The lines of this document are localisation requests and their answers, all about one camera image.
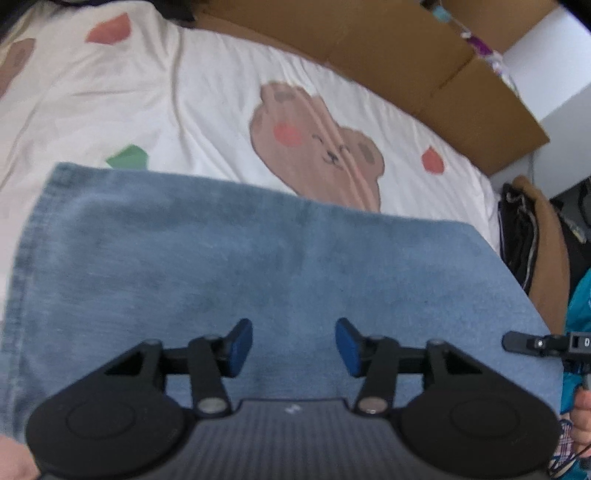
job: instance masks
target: cardboard box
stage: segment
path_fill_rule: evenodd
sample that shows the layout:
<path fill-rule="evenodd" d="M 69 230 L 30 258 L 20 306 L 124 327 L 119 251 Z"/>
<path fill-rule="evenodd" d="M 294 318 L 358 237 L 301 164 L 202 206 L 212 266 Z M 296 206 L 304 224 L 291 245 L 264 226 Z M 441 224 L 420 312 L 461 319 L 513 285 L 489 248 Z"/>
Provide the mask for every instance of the cardboard box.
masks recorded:
<path fill-rule="evenodd" d="M 501 53 L 558 7 L 554 0 L 445 0 L 444 5 L 474 35 Z"/>
<path fill-rule="evenodd" d="M 411 0 L 210 0 L 197 25 L 330 66 L 419 119 L 486 175 L 548 142 L 472 48 Z"/>

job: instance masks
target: bed sheet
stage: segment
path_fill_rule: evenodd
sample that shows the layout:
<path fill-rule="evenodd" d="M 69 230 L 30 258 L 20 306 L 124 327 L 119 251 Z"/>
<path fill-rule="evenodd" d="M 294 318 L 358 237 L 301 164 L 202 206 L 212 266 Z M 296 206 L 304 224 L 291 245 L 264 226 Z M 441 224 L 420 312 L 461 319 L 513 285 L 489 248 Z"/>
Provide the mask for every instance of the bed sheet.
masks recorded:
<path fill-rule="evenodd" d="M 63 161 L 457 220 L 499 251 L 495 193 L 467 158 L 368 89 L 298 56 L 181 28 L 147 2 L 40 2 L 2 44 L 0 61 L 2 311 L 22 227 Z"/>

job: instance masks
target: bear face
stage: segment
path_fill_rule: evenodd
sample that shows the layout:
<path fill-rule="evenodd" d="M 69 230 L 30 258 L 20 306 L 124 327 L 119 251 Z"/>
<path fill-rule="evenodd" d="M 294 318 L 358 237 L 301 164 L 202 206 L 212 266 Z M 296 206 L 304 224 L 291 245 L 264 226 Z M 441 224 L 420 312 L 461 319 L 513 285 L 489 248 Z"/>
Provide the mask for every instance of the bear face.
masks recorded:
<path fill-rule="evenodd" d="M 369 137 L 338 125 L 301 87 L 267 83 L 261 99 L 251 141 L 274 175 L 311 200 L 379 212 L 384 158 Z"/>

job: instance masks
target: ribbed black surface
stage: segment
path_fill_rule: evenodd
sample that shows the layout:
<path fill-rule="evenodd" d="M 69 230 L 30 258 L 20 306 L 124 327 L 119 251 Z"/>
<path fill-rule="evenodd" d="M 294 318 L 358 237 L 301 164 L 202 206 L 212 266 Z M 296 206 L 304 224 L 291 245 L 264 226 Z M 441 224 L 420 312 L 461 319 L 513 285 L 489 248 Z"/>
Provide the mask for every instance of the ribbed black surface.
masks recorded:
<path fill-rule="evenodd" d="M 383 420 L 341 400 L 244 401 L 199 424 L 168 464 L 138 480 L 457 480 L 414 456 Z M 53 480 L 45 476 L 44 480 Z M 534 472 L 519 480 L 548 480 Z"/>

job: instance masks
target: finger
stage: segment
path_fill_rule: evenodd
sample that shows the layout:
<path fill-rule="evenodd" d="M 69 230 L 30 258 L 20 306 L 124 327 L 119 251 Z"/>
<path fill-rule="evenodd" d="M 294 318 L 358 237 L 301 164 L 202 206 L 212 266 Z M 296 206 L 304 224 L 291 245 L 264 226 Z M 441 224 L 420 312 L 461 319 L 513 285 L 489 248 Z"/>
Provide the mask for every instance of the finger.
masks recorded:
<path fill-rule="evenodd" d="M 579 445 L 578 443 L 575 444 L 574 451 L 579 453 L 587 448 L 587 445 Z M 581 453 L 581 458 L 591 457 L 591 449 L 587 450 L 585 453 Z"/>
<path fill-rule="evenodd" d="M 575 408 L 570 412 L 570 421 L 579 430 L 591 432 L 591 410 Z"/>
<path fill-rule="evenodd" d="M 0 478 L 34 480 L 39 475 L 29 449 L 8 437 L 0 436 Z"/>
<path fill-rule="evenodd" d="M 575 443 L 578 443 L 583 446 L 587 446 L 589 445 L 589 443 L 591 443 L 591 432 L 580 430 L 574 426 L 573 429 L 570 431 L 570 437 L 574 440 Z"/>
<path fill-rule="evenodd" d="M 591 410 L 591 391 L 579 388 L 574 396 L 574 407 Z"/>

